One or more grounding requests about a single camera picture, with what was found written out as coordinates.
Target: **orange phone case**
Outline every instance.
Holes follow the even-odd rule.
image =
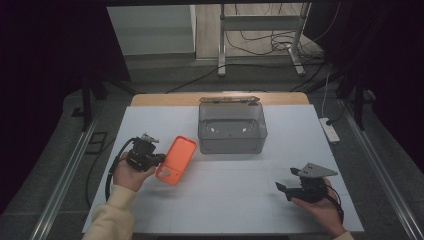
[[[196,150],[191,139],[177,136],[166,154],[165,161],[156,171],[156,177],[171,185],[177,185]]]

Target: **beige sleeve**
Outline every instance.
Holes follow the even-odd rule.
[[[353,240],[352,234],[350,232],[346,231],[342,235],[334,238],[333,240]]]
[[[131,239],[134,229],[131,206],[135,195],[132,190],[113,185],[109,200],[94,210],[93,222],[83,239]]]

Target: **white table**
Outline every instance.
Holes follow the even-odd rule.
[[[312,105],[264,105],[268,137],[261,154],[193,155],[177,186],[149,177],[138,193],[135,232],[151,234],[297,234],[323,232],[305,210],[288,202],[275,182],[300,187],[290,168],[308,162],[335,170],[329,177],[342,199],[344,226],[364,231]],[[147,132],[166,153],[183,135],[198,143],[198,106],[128,107],[83,231],[105,202],[107,170],[123,144]]]

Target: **hand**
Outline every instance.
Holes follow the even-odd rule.
[[[326,185],[331,186],[331,183],[328,179],[324,178]],[[337,199],[334,191],[327,187],[328,195],[330,197]],[[298,198],[292,198],[291,201],[297,206],[310,212],[315,220],[330,234],[332,238],[336,238],[346,232],[344,229],[339,213],[337,212],[336,207],[326,198],[322,199],[316,203],[308,203],[302,201]]]
[[[128,152],[124,152],[119,159],[119,163],[113,173],[113,183],[137,192],[143,185],[144,180],[155,173],[156,167],[149,168],[147,172],[138,172],[125,161],[127,156]]]

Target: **metal rail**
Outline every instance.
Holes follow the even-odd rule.
[[[378,181],[383,187],[383,190],[386,193],[390,203],[392,204],[400,222],[402,223],[405,232],[408,234],[409,239],[424,239],[422,230],[418,226],[414,214],[408,206],[408,203],[405,201],[402,194],[399,192],[398,188],[390,177],[390,174],[387,172],[386,167],[384,166],[378,153],[375,151],[366,132],[362,131],[358,127],[354,118],[352,117],[352,109],[349,107],[349,105],[344,106],[345,104],[342,101],[339,101],[339,103],[342,105],[342,107],[347,107],[348,111],[345,116],[347,117],[350,127],[352,128],[356,138],[359,141],[359,144],[364,150],[367,159],[375,175],[377,176]]]
[[[75,147],[68,161],[68,164],[64,168],[59,181],[57,182],[52,194],[50,195],[50,198],[38,220],[38,223],[35,225],[35,228],[30,237],[31,240],[47,238],[50,229],[53,226],[54,220],[56,219],[57,213],[59,212],[60,206],[62,205],[63,199],[68,192],[69,185],[72,182],[75,171],[81,161],[82,155],[84,154],[84,150],[90,141],[91,134],[97,125],[102,109],[103,104],[100,103],[95,109],[94,118],[92,119],[91,124],[88,126],[87,130],[81,134],[78,140],[78,144]]]

